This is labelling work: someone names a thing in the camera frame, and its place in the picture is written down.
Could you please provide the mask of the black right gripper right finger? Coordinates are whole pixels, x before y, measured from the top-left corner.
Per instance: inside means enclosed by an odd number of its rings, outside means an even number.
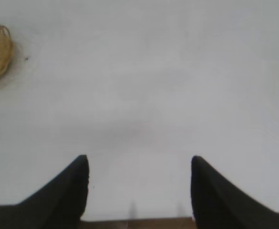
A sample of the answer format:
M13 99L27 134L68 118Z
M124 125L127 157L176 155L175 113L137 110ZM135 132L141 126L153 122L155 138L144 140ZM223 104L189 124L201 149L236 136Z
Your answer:
M279 229L279 213L233 185L201 156L191 160L190 188L199 229Z

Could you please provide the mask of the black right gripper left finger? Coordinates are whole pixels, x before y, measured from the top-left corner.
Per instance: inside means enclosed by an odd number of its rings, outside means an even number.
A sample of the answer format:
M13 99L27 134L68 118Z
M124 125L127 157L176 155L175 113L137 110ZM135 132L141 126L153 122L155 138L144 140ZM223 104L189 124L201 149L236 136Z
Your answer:
M80 155L25 200L0 205L0 229L77 229L86 208L88 185L88 159Z

